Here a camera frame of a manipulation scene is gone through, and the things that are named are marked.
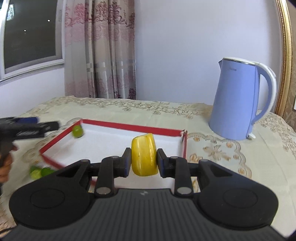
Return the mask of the person left hand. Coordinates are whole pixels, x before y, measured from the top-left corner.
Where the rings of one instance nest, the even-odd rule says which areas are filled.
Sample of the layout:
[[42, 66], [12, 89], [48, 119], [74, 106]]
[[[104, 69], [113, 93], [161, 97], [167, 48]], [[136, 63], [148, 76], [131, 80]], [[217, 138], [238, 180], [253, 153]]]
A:
[[13, 158], [11, 153], [9, 153], [4, 159], [3, 166], [0, 168], [1, 184], [6, 183], [8, 181], [12, 163], [13, 163]]

